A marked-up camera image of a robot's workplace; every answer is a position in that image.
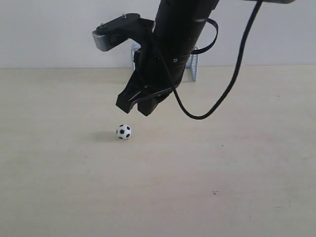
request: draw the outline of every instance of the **soccer ball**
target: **soccer ball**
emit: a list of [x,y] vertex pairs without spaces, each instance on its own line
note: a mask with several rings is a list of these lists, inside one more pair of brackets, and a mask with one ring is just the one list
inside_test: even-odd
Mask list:
[[126,124],[120,125],[117,129],[117,135],[119,139],[126,140],[130,137],[131,134],[132,134],[132,130]]

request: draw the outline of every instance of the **small soccer ball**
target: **small soccer ball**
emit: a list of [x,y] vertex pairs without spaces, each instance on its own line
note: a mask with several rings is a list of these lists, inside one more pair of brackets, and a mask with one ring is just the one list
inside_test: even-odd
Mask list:
[[119,139],[126,140],[130,137],[132,134],[132,130],[130,129],[130,126],[126,124],[122,124],[117,129],[117,135]]

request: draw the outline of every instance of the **light wooden surface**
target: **light wooden surface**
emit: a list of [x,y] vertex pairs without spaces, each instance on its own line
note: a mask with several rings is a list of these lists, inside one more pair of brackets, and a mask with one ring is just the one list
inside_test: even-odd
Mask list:
[[[206,112],[232,72],[187,72],[185,106]],[[0,70],[1,237],[315,236],[316,66],[243,68],[204,121],[173,95],[124,114],[130,74]]]

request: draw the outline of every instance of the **black cable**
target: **black cable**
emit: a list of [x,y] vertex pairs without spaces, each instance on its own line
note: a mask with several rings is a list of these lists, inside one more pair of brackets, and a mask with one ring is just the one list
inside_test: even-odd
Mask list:
[[236,66],[235,66],[235,70],[234,70],[234,74],[232,76],[232,79],[231,79],[231,82],[229,83],[228,87],[226,88],[226,90],[224,91],[224,93],[222,94],[222,96],[219,98],[219,100],[215,103],[215,105],[205,114],[205,115],[202,115],[202,116],[195,116],[195,115],[192,115],[190,114],[183,106],[180,98],[179,98],[179,95],[178,95],[178,92],[175,88],[175,85],[172,81],[172,77],[170,75],[170,72],[169,72],[169,69],[166,65],[166,62],[162,56],[162,53],[159,49],[159,47],[157,47],[154,39],[152,38],[152,42],[157,50],[157,53],[159,54],[159,57],[161,58],[161,61],[162,61],[162,64],[163,64],[163,67],[165,69],[165,71],[167,72],[167,75],[170,79],[170,82],[171,82],[171,86],[172,86],[172,90],[174,92],[174,95],[178,101],[178,104],[180,106],[180,108],[182,109],[182,111],[190,118],[192,119],[196,119],[196,120],[202,120],[202,119],[205,119],[207,117],[209,117],[219,106],[220,104],[223,102],[223,100],[226,98],[226,96],[229,94],[229,92],[231,91],[231,89],[233,88],[235,82],[236,82],[236,79],[238,77],[238,74],[239,74],[239,70],[240,70],[240,66],[241,66],[241,62],[242,62],[242,57],[243,57],[243,52],[244,52],[244,48],[245,48],[245,45],[246,45],[246,41],[247,41],[247,37],[249,35],[249,32],[250,32],[250,29],[252,27],[252,24],[257,16],[257,13],[262,5],[262,0],[258,0],[251,15],[250,15],[250,18],[248,20],[248,23],[247,23],[247,26],[245,28],[245,31],[243,33],[243,36],[242,36],[242,39],[241,39],[241,43],[240,43],[240,48],[239,48],[239,53],[238,53],[238,57],[237,57],[237,62],[236,62]]
[[216,29],[216,36],[215,36],[215,39],[213,40],[212,43],[210,43],[207,47],[205,48],[201,48],[201,49],[196,49],[196,50],[193,50],[191,52],[191,54],[201,54],[201,53],[205,53],[206,51],[208,51],[211,47],[214,46],[214,44],[216,43],[216,40],[217,40],[217,37],[218,37],[218,24],[216,21],[212,20],[212,19],[208,19],[207,22],[209,24],[211,24],[212,26],[215,27]]

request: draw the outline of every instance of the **robotic arm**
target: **robotic arm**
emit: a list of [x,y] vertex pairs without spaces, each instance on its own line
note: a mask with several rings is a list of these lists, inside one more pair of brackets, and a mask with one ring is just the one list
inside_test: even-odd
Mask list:
[[[295,0],[264,0],[274,3],[293,1]],[[177,97],[175,89],[181,83],[190,55],[207,51],[216,41],[204,49],[193,51],[207,22],[218,30],[217,23],[209,19],[218,2],[219,0],[161,0],[155,21],[130,13],[102,24],[93,31],[97,48],[104,52],[128,39],[141,45],[134,55],[135,71],[117,98],[116,105],[121,110],[129,113],[137,104],[138,111],[148,116],[170,93],[175,92]],[[258,0],[257,10],[262,2]]]

